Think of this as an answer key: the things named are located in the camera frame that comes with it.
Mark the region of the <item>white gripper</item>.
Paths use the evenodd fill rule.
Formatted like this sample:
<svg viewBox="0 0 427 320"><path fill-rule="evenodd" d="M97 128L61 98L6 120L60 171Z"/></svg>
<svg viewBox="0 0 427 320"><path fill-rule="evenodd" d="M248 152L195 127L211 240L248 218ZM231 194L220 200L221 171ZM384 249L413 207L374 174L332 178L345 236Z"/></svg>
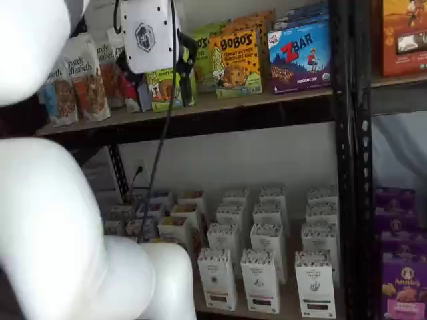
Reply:
<svg viewBox="0 0 427 320"><path fill-rule="evenodd" d="M139 99L137 88L143 79L140 73L169 69L177 61L182 105L189 107L197 41L177 33L181 27L177 8L171 1L122 1L120 13L125 52L118 55L116 65L124 97ZM179 50L173 48L176 43Z"/></svg>

